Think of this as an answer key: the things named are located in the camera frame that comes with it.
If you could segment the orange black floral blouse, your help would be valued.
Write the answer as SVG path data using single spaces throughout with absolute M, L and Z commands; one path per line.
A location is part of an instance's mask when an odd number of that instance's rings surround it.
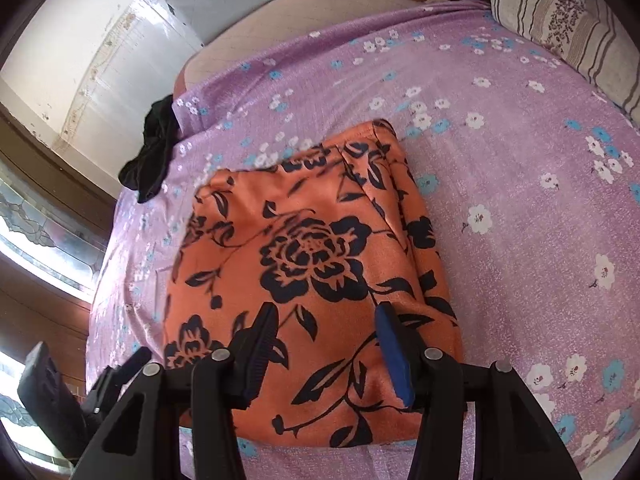
M 454 358 L 463 350 L 430 214 L 385 120 L 267 169 L 217 171 L 196 192 L 168 278 L 166 366 L 209 356 L 265 306 L 278 334 L 258 398 L 233 416 L 241 438 L 347 448 L 416 436 L 376 308 Z

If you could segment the brown wooden glass door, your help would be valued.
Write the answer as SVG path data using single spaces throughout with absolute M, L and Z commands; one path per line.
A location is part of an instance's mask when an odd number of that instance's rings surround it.
M 27 353 L 45 341 L 64 384 L 85 396 L 89 313 L 115 201 L 1 112 L 1 437 L 36 479 L 72 466 L 17 395 Z

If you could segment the black crumpled garment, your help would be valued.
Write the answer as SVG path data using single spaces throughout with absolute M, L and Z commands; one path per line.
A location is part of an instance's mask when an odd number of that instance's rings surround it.
M 144 118 L 142 148 L 118 174 L 124 188 L 138 193 L 139 204 L 152 200 L 162 189 L 172 151 L 179 141 L 179 124 L 172 104 L 172 94 L 152 104 Z

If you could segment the purple floral bed sheet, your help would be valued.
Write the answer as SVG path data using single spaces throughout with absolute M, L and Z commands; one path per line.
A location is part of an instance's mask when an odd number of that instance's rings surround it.
M 290 169 L 384 118 L 427 204 L 466 358 L 509 358 L 580 469 L 638 434 L 638 131 L 483 3 L 384 13 L 244 55 L 188 82 L 175 111 L 160 192 L 116 205 L 88 382 L 137 348 L 162 353 L 171 267 L 216 170 Z

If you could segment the striped floral cushion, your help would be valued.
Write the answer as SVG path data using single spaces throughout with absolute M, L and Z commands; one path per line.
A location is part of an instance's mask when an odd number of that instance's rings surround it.
M 494 19 L 540 44 L 639 121 L 639 50 L 605 0 L 490 0 Z

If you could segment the pink mattress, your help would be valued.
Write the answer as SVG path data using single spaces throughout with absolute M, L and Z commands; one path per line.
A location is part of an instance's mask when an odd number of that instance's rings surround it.
M 207 78 L 282 42 L 419 4 L 413 0 L 272 0 L 189 58 L 178 73 L 174 96 L 178 98 Z

